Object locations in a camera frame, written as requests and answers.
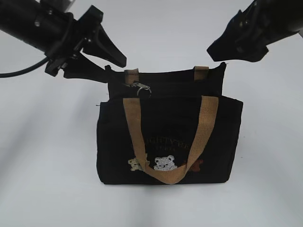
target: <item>canvas strap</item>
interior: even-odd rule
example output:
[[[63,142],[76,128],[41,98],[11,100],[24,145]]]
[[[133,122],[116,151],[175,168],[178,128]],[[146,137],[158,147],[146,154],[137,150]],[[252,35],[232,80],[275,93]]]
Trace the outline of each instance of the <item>canvas strap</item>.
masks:
[[[194,67],[194,81],[204,80],[207,78],[209,68],[206,66],[195,66]],[[140,82],[139,70],[125,70],[125,83],[127,85],[132,85],[134,81]]]
[[[209,68],[205,66],[195,66],[195,75],[194,75],[194,81],[196,80],[204,80],[207,78]]]
[[[203,153],[214,129],[217,115],[219,104],[219,99],[217,97],[202,96],[201,100],[198,127],[188,155],[187,163],[174,170],[159,171],[150,168],[150,162],[146,159],[145,143],[141,131],[140,99],[123,99],[127,124],[133,142],[134,154],[145,173],[166,184],[178,183],[185,177],[188,170]]]

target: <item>robotic arm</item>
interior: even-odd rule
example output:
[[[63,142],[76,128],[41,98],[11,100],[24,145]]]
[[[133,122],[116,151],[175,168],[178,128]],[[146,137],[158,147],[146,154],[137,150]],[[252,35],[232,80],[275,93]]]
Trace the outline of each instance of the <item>robotic arm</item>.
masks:
[[[47,63],[45,72],[56,76],[60,69],[66,78],[106,82],[104,70],[85,58],[86,54],[105,59],[119,67],[126,57],[111,42],[102,25],[103,12],[94,6],[77,21],[67,12],[74,0],[0,0],[0,29],[43,51],[38,64],[0,78],[30,72]]]
[[[254,0],[230,20],[207,52],[214,61],[257,62],[268,53],[267,45],[300,32],[303,35],[302,0]]]

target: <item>cream bear patch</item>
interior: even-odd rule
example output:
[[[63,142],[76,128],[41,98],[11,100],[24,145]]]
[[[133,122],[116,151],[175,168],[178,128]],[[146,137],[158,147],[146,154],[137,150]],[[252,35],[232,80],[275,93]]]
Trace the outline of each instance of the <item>cream bear patch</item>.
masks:
[[[128,160],[128,164],[130,164],[132,166],[131,171],[136,171],[136,170],[143,171],[138,159],[136,159],[136,158]]]
[[[175,157],[172,155],[168,157],[157,157],[155,158],[156,166],[153,167],[154,170],[160,171],[169,171],[173,169],[177,169],[177,166],[174,163]]]

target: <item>white backdrop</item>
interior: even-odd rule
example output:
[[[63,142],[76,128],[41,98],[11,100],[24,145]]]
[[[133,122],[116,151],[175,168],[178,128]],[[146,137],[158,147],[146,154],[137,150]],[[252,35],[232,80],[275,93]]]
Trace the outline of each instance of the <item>white backdrop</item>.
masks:
[[[219,65],[206,49],[251,1],[77,0],[71,11],[100,8],[127,68],[161,72]],[[44,57],[3,32],[0,40],[0,72]],[[105,186],[95,168],[96,104],[107,86],[44,68],[0,79],[0,226],[303,226],[303,40],[269,48],[261,62],[227,66],[223,92],[244,110],[225,184]]]

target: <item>metal clip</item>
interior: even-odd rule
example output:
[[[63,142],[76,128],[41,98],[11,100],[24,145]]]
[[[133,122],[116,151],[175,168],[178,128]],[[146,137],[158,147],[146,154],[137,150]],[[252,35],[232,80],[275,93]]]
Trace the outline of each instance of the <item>metal clip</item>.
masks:
[[[141,83],[138,83],[138,82],[133,83],[131,86],[132,87],[139,87],[139,90],[137,91],[137,95],[138,96],[139,96],[140,91],[142,91],[142,90],[149,91],[150,94],[152,95],[152,91],[151,91],[151,87],[150,86],[147,86],[147,85],[144,85],[144,84],[141,84]]]

